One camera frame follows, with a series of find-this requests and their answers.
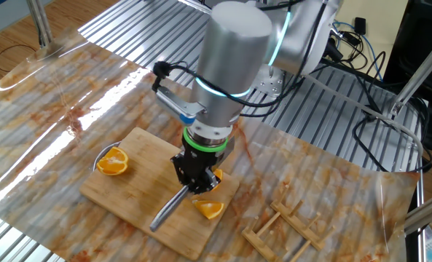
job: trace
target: metal rod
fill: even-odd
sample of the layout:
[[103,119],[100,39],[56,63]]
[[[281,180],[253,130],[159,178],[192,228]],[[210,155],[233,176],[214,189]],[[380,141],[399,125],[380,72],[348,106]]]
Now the metal rod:
[[185,199],[189,193],[188,186],[184,186],[172,199],[165,204],[165,206],[158,212],[154,220],[151,222],[149,228],[151,231],[155,232],[164,221],[169,217],[170,214],[175,211],[175,209],[180,205],[180,203]]
[[34,21],[34,25],[39,34],[39,45],[41,47],[47,46],[52,42],[52,32],[49,27],[49,22],[47,21],[46,12],[44,11],[44,6],[40,0],[26,0],[29,7],[29,12]]
[[432,222],[432,199],[407,214],[405,234],[411,234],[430,222]]
[[420,85],[426,80],[432,72],[432,51],[427,56],[425,61],[420,65],[417,71],[413,74],[412,78],[408,81],[403,90],[396,96],[392,102],[390,113],[397,116],[400,110],[407,103],[408,99],[415,93]]

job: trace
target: wooden stick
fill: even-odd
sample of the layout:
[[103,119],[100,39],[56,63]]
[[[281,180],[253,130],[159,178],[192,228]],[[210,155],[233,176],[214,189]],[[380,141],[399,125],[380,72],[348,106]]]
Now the wooden stick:
[[266,245],[270,245],[272,240],[274,239],[274,231],[269,231],[269,234],[267,235],[266,239],[264,240],[264,243],[266,243]]
[[282,194],[280,195],[280,199],[278,200],[279,203],[282,202],[282,200],[286,197],[288,188],[289,185],[286,185],[285,188],[283,189]]
[[310,228],[310,227],[314,224],[314,222],[317,221],[317,219],[318,219],[320,216],[321,216],[321,214],[320,214],[319,212],[317,212],[317,213],[316,213],[316,216],[311,220],[311,222],[308,224],[308,226],[306,226],[306,228],[307,228],[307,229]]
[[326,238],[330,237],[331,234],[334,232],[334,230],[335,230],[335,226],[332,226],[331,229],[329,229],[329,231],[327,231],[327,233],[324,235],[321,242],[326,241]]
[[258,222],[258,219],[259,219],[258,216],[255,216],[253,222],[251,222],[249,225],[246,226],[246,230],[253,231],[253,227]]
[[282,258],[283,258],[284,256],[286,256],[287,252],[288,252],[288,250],[287,250],[286,248],[283,248],[283,249],[281,250],[280,255],[279,255],[279,258],[280,258],[279,261],[283,261]]
[[266,231],[266,229],[268,229],[271,224],[274,223],[274,221],[279,217],[279,215],[280,213],[277,212],[273,217],[271,217],[271,219],[269,219],[269,221],[266,222],[263,227],[261,227],[261,229],[258,231],[258,233],[256,233],[256,235],[260,237]]
[[306,241],[302,247],[300,248],[300,250],[298,250],[298,252],[294,255],[294,257],[290,260],[290,262],[295,262],[302,254],[303,252],[306,250],[306,248],[311,244],[311,240]]
[[305,203],[305,201],[304,201],[303,199],[300,200],[300,202],[298,202],[298,204],[296,204],[296,206],[295,206],[294,209],[290,212],[290,214],[288,214],[288,216],[295,215],[295,213],[300,209],[300,207],[302,207],[303,203]]

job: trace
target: bamboo cutting board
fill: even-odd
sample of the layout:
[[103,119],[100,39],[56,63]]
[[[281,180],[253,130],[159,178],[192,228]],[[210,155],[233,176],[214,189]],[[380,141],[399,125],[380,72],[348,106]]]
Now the bamboo cutting board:
[[127,171],[122,175],[107,176],[96,170],[81,185],[81,193],[177,253],[192,260],[198,259],[235,195],[238,181],[224,174],[217,189],[195,196],[223,202],[224,210],[218,217],[208,220],[187,197],[153,233],[149,229],[151,221],[181,189],[170,162],[180,149],[140,128],[133,129],[119,147],[130,158]]

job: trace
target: metal bracket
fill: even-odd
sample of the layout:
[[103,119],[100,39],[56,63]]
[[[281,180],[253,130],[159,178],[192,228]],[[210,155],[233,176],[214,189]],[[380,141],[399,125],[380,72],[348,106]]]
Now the metal bracket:
[[49,22],[47,21],[44,6],[40,0],[26,0],[29,7],[29,12],[33,17],[34,25],[39,34],[39,45],[41,47],[47,46],[52,42],[52,32],[50,31]]
[[282,91],[282,86],[284,85],[283,75],[285,73],[279,68],[262,65],[253,81],[252,87],[275,98]]
[[403,90],[396,96],[392,101],[392,107],[390,113],[394,116],[398,116],[400,110],[408,102],[411,96],[417,91],[421,84],[426,80],[429,74],[432,72],[432,51],[427,56],[425,61],[420,65],[417,71],[413,74],[412,78],[408,81],[407,85]]
[[167,87],[157,88],[156,96],[157,102],[186,126],[192,125],[196,115],[205,111],[205,108],[199,103],[188,103],[172,93]]

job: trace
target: silver cylinder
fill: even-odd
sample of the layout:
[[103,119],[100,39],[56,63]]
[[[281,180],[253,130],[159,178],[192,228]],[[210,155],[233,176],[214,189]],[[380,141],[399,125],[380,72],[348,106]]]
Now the silver cylinder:
[[[340,3],[341,0],[328,0],[301,74],[309,74],[321,60]],[[290,15],[285,10],[266,12],[272,21],[272,34],[264,58],[266,64],[293,74],[299,73],[322,4],[323,0],[303,1],[291,8]]]
[[[263,62],[271,30],[270,19],[256,7],[235,1],[217,4],[206,27],[198,74],[245,98]],[[230,126],[243,108],[198,79],[190,99],[206,108],[197,120],[212,127]]]

